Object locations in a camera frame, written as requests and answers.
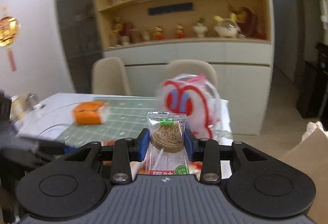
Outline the red chinese knot ornament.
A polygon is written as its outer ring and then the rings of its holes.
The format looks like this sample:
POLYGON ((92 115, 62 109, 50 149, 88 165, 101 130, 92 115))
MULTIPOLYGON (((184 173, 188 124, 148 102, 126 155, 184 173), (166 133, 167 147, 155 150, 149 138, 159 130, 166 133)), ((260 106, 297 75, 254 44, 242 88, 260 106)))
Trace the red chinese knot ornament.
POLYGON ((9 64, 13 72, 17 70, 17 67, 11 45, 17 38, 20 27, 21 24, 18 19, 9 15, 7 13, 7 6, 3 6, 1 17, 1 48, 6 49, 9 64))

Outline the orange tissue box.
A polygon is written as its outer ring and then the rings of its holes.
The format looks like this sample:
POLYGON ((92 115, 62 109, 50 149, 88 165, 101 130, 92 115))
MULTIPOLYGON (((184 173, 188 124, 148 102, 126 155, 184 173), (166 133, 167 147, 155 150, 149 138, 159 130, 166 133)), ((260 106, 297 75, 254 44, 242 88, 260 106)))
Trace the orange tissue box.
POLYGON ((72 110, 77 125, 101 125, 109 115, 109 104, 105 101, 83 102, 72 110))

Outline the beige chair right side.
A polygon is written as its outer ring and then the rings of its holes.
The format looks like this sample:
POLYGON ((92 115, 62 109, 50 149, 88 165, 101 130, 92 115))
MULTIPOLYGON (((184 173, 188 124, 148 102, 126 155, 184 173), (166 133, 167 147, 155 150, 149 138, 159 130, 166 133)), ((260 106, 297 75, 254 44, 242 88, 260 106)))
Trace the beige chair right side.
POLYGON ((301 142, 279 160, 307 174, 315 183, 316 198, 308 216, 316 223, 327 223, 328 139, 321 122, 309 122, 301 142))

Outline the red white rabbit bag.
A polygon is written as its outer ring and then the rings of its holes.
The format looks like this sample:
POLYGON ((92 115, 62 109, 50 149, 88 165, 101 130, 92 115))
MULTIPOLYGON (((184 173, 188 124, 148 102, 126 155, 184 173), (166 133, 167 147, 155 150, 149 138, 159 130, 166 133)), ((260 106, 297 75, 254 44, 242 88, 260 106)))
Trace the red white rabbit bag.
POLYGON ((197 138, 221 137, 221 97, 204 74, 180 74, 163 81, 157 91, 159 109, 186 114, 186 127, 197 138))

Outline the brown lollipop clear wrapper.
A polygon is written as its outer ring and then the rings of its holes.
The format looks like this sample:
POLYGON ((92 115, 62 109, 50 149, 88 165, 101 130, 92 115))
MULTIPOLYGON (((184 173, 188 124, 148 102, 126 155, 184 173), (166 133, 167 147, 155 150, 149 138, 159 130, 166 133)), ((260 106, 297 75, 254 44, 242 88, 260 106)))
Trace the brown lollipop clear wrapper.
POLYGON ((150 144, 145 171, 149 175, 188 175, 189 158, 184 145, 187 116, 164 111, 147 113, 150 144))

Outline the wooden display shelf cabinet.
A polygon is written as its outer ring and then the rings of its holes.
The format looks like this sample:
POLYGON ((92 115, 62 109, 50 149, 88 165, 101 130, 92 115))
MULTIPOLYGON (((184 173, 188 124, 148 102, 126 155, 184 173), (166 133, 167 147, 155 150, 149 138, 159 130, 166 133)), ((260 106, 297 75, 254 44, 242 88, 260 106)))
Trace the wooden display shelf cabinet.
POLYGON ((235 135, 259 135, 274 54, 272 0, 94 0, 104 55, 123 60, 134 95, 152 96, 174 60, 218 74, 235 135))

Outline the green checkered tablecloth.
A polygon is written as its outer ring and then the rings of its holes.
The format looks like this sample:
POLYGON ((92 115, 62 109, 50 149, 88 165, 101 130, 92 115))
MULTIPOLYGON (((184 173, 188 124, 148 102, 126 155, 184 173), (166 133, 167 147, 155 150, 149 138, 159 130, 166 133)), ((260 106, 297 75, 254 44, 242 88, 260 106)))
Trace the green checkered tablecloth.
POLYGON ((109 103, 106 122, 101 125, 72 124, 62 131, 56 140, 71 146, 81 146, 90 141, 135 138, 147 127, 147 112, 154 111, 157 107, 154 97, 98 96, 95 100, 106 100, 109 103))

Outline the beige dining chair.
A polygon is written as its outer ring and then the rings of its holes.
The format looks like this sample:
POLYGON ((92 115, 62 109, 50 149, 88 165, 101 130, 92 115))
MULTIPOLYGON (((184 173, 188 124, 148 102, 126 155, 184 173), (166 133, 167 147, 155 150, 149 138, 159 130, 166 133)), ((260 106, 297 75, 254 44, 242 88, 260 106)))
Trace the beige dining chair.
POLYGON ((174 60, 171 61, 164 69, 164 79, 174 78, 180 74, 194 74, 200 75, 204 74, 209 82, 218 88, 219 77, 214 67, 201 60, 174 60))
POLYGON ((131 95, 126 69, 119 57, 107 57, 95 62, 92 68, 92 93, 131 95))

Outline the metal teapot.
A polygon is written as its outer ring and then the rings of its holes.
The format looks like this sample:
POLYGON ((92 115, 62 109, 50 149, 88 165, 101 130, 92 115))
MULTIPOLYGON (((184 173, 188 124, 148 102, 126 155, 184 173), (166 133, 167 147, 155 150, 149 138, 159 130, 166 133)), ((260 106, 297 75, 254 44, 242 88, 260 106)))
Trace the metal teapot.
POLYGON ((30 111, 40 110, 43 108, 43 104, 39 102, 39 99, 36 94, 32 94, 32 93, 27 94, 25 103, 27 109, 29 109, 30 111))

